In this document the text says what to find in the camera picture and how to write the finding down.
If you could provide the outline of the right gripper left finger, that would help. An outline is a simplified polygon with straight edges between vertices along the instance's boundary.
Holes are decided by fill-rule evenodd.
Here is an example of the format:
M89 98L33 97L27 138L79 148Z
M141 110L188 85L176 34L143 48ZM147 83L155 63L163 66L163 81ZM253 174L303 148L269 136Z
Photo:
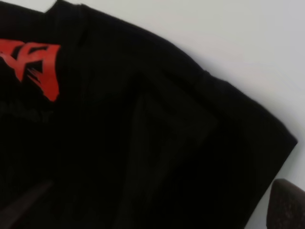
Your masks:
M30 188L19 198L0 211L0 228L13 229L20 219L35 205L53 186L52 181L43 181Z

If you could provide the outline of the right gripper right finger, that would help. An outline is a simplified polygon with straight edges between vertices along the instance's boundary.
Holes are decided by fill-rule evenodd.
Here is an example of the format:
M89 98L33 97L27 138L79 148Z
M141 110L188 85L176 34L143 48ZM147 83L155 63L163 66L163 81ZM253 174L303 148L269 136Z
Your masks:
M268 229L305 229L305 192L286 179L274 180L266 226Z

